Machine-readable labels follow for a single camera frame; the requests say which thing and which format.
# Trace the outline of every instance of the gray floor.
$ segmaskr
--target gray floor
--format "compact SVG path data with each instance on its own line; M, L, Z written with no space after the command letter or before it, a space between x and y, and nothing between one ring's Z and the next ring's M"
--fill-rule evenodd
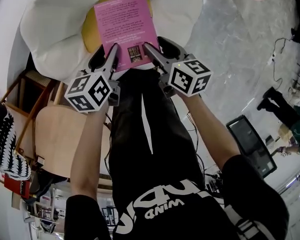
M295 0L203 0L203 9L186 46L213 72L206 89L210 109L227 123L239 115L246 115L262 138L278 135L278 120L256 107L263 93L273 81L274 65L267 65L273 53L275 40L291 38L291 28L298 26ZM285 96L298 72L300 44L284 41L276 45L275 77L282 78L279 88ZM180 116L189 129L185 117L188 112L177 98L174 99ZM190 132L196 141L195 132ZM198 154L206 168L213 167L206 148L200 140Z

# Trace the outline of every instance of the yellow pillow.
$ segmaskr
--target yellow pillow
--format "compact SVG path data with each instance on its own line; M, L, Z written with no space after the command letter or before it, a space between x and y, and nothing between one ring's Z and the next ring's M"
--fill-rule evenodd
M97 3L102 3L108 0L99 0ZM150 0L147 0L149 10L152 16L152 7ZM85 18L81 30L82 39L85 48L89 53L93 53L98 47L102 45L101 37L98 31L98 24L96 20L95 10L92 7Z

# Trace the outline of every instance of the pink book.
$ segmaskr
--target pink book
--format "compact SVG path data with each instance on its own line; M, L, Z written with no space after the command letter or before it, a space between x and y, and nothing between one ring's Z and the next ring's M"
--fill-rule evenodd
M147 0L109 0L94 11L105 54L119 44L117 72L151 62L142 45L159 45Z

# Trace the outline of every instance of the black and white pattern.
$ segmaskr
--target black and white pattern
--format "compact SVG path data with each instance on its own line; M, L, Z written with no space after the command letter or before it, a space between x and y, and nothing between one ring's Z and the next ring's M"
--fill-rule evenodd
M13 116L7 112L0 127L0 171L14 180L26 181L31 168L23 156L14 154L16 131Z
M203 77L199 77L195 83L192 94L196 94L198 92L203 91L206 88L210 77L210 74Z
M199 60L185 61L183 63L197 75L210 72L210 70Z
M80 78L77 78L76 80L74 80L74 82L67 94L68 95L75 94L75 93L83 91L89 81L89 78L90 78L90 75L85 75L83 77L80 77Z
M88 111L94 109L87 98L83 95L69 97L68 99L72 103L72 105L78 109L78 111Z
M100 107L102 102L104 102L107 95L111 92L111 89L107 85L105 79L100 76L98 80L92 85L88 93L95 101L95 103Z
M188 93L191 83L193 81L193 77L182 72L178 68L174 68L172 79L171 79L171 85L179 88L180 90L184 91L185 93Z

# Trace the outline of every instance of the person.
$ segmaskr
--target person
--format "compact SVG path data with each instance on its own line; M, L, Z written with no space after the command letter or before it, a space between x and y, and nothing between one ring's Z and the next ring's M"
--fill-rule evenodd
M257 107L259 111L262 109L274 113L274 115L291 130L293 137L298 142L298 144L289 147L279 147L277 151L282 154L300 154L300 107L294 106L294 108L292 108L286 102L282 93L271 87L264 93L263 100Z
M238 215L235 218L242 220L234 225L206 192L193 141L172 100L160 89L159 76L154 69L130 69L119 79L120 104L113 108L109 153L112 197L119 218L113 239L235 240L252 229L238 229L246 220L266 229L269 239L285 239L289 213L280 195L240 154L234 138L201 97L179 94L222 170L226 210L232 207ZM142 97L153 153L143 127ZM107 111L105 105L87 115L71 168L72 196L66 202L65 240L111 239L97 203ZM256 234L260 234L257 239L267 239L259 230Z

